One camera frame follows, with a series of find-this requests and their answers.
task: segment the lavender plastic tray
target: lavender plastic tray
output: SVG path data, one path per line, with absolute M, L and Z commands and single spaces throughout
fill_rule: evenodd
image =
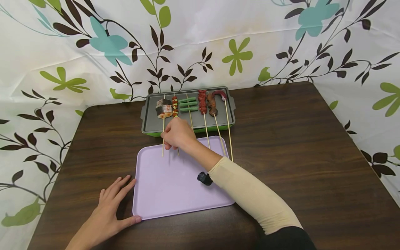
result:
M 211 150 L 223 156 L 219 136 L 209 137 Z M 198 139 L 208 147 L 207 138 Z M 136 163 L 137 183 L 132 213 L 143 220 L 229 206 L 234 201 L 215 183 L 206 186 L 197 180 L 204 171 L 191 156 L 180 150 L 164 150 L 162 145 L 142 148 Z

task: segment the skewer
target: skewer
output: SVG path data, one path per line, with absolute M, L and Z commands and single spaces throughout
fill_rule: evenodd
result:
M 217 125 L 218 134 L 220 135 L 221 147 L 222 147 L 222 150 L 224 151 L 224 156 L 225 156 L 226 155 L 225 148 L 224 148 L 224 144 L 222 143 L 222 137 L 221 137 L 220 129 L 218 127 L 217 117 L 214 115 L 214 118 L 215 118 L 215 124 Z
M 190 110 L 189 110 L 189 116 L 190 116 L 190 126 L 192 127 L 192 131 L 194 132 L 194 130 L 193 130 L 192 114 L 191 114 Z
M 206 134 L 207 134 L 208 148 L 211 149 L 211 147 L 210 147 L 210 140 L 208 139 L 208 130 L 207 130 L 207 123 L 206 123 L 206 114 L 203 114 L 203 116 L 204 116 L 204 125 L 206 126 Z
M 165 114 L 162 117 L 162 132 L 164 132 L 164 130 L 165 130 Z M 164 138 L 162 139 L 162 156 L 161 157 L 164 157 Z
M 233 162 L 233 154 L 232 154 L 232 140 L 230 138 L 230 127 L 229 127 L 229 116 L 228 116 L 228 107 L 226 105 L 226 100 L 225 102 L 225 110 L 226 110 L 226 120 L 228 121 L 228 134 L 229 134 L 229 146 L 230 146 L 230 160 Z

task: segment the wooden table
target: wooden table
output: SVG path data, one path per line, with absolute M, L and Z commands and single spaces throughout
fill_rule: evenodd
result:
M 235 162 L 289 204 L 318 249 L 399 249 L 398 206 L 312 84 L 231 95 Z M 100 190 L 135 175 L 139 150 L 161 144 L 141 133 L 143 105 L 86 110 L 30 250 L 64 249 L 97 206 Z M 228 131 L 222 136 L 228 142 Z M 132 196 L 122 201 L 118 218 L 131 215 Z M 96 249 L 249 249 L 259 234 L 256 221 L 235 204 L 143 221 Z

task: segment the white backdrop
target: white backdrop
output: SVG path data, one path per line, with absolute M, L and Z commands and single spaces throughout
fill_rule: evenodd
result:
M 313 82 L 400 205 L 400 2 L 0 0 L 0 248 L 26 249 L 91 105 Z

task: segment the left hand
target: left hand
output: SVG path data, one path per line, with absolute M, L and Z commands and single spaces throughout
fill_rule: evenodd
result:
M 136 184 L 136 179 L 133 179 L 122 188 L 129 179 L 130 175 L 123 179 L 118 177 L 111 186 L 101 190 L 97 208 L 72 238 L 66 250 L 91 249 L 121 230 L 142 221 L 140 216 L 132 216 L 124 220 L 117 220 L 116 217 L 120 202 Z

